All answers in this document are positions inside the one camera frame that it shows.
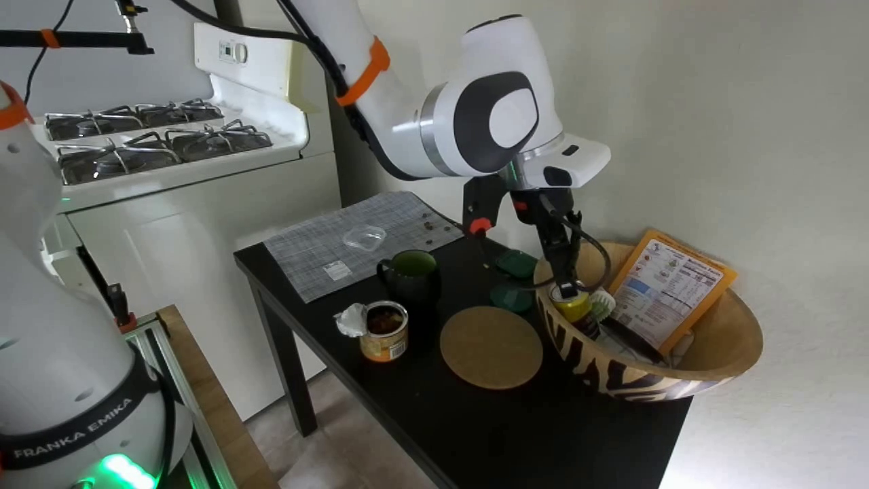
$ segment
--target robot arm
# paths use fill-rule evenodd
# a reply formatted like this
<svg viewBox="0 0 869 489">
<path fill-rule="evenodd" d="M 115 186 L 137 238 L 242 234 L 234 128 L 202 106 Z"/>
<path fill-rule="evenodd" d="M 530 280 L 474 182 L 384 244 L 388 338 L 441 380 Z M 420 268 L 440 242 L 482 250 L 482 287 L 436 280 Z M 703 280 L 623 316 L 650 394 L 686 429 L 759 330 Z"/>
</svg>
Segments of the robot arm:
<svg viewBox="0 0 869 489">
<path fill-rule="evenodd" d="M 467 228 L 490 228 L 502 193 L 511 193 L 519 220 L 538 228 L 562 299 L 578 295 L 572 258 L 581 219 L 572 216 L 569 187 L 584 187 L 602 171 L 610 152 L 564 134 L 538 33 L 523 16 L 467 30 L 449 80 L 413 102 L 352 0 L 280 7 L 329 72 L 341 94 L 339 106 L 384 171 L 398 181 L 498 175 L 498 193 L 486 193 L 493 204 L 463 204 Z"/>
</svg>

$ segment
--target cork trivet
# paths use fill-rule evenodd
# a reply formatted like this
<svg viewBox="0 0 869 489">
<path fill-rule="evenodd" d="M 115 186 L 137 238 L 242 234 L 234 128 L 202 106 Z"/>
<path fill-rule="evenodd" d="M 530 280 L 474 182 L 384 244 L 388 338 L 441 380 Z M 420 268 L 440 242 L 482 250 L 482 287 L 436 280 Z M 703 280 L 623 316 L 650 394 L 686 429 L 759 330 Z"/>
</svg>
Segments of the cork trivet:
<svg viewBox="0 0 869 489">
<path fill-rule="evenodd" d="M 542 346 L 523 318 L 497 308 L 470 308 L 444 322 L 440 356 L 462 380 L 504 391 L 538 375 Z"/>
</svg>

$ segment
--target stove top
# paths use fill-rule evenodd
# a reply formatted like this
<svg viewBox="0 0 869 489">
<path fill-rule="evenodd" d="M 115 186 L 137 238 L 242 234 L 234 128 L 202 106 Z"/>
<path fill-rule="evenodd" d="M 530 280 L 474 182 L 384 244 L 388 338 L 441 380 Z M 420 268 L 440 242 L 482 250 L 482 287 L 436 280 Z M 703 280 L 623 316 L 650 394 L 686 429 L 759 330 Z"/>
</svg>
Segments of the stove top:
<svg viewBox="0 0 869 489">
<path fill-rule="evenodd" d="M 160 125 L 183 125 L 197 119 L 220 119 L 220 110 L 206 102 L 183 102 L 166 106 L 113 106 L 107 111 L 84 111 L 84 114 L 46 114 L 46 140 L 68 143 L 102 134 L 160 128 Z"/>
<path fill-rule="evenodd" d="M 263 148 L 270 148 L 268 134 L 234 119 L 221 128 L 166 128 L 125 143 L 107 140 L 102 148 L 57 148 L 57 166 L 64 186 L 81 186 Z"/>
</svg>

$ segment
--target wicker basket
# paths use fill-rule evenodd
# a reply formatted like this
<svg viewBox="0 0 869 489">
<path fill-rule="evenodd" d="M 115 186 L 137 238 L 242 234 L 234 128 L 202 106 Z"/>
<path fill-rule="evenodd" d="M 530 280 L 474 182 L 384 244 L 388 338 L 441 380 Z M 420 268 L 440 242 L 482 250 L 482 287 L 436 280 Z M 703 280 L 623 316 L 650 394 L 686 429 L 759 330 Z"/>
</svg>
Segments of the wicker basket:
<svg viewBox="0 0 869 489">
<path fill-rule="evenodd" d="M 612 269 L 630 257 L 630 244 L 608 242 Z M 591 247 L 578 258 L 581 280 L 600 278 L 602 261 Z M 546 261 L 534 269 L 534 284 L 547 280 Z M 726 292 L 693 330 L 694 340 L 678 368 L 642 365 L 618 356 L 572 330 L 547 292 L 538 292 L 538 311 L 546 322 L 547 340 L 566 368 L 600 394 L 637 402 L 665 402 L 707 391 L 731 378 L 747 373 L 763 352 L 763 335 L 750 308 Z"/>
</svg>

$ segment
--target white stove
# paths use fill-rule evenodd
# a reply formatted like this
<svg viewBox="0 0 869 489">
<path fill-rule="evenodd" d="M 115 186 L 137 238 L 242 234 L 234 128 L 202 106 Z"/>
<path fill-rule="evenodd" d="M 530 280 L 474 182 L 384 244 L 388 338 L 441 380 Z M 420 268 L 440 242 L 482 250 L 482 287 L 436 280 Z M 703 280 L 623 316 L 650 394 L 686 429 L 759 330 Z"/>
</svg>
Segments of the white stove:
<svg viewBox="0 0 869 489">
<path fill-rule="evenodd" d="M 212 81 L 202 102 L 38 117 L 31 130 L 64 181 L 46 258 L 64 287 L 92 292 L 75 258 L 87 244 L 130 312 L 177 306 L 250 418 L 284 391 L 234 250 L 339 209 L 329 90 L 288 41 L 200 24 L 191 38 Z M 224 43 L 246 47 L 246 64 L 220 57 Z M 307 375 L 323 371 L 307 348 L 299 356 Z"/>
<path fill-rule="evenodd" d="M 194 106 L 194 119 L 183 119 L 183 106 Z M 227 105 L 183 102 L 42 114 L 31 134 L 64 182 L 58 213 L 79 213 L 299 160 L 308 137 L 296 119 L 274 128 Z"/>
</svg>

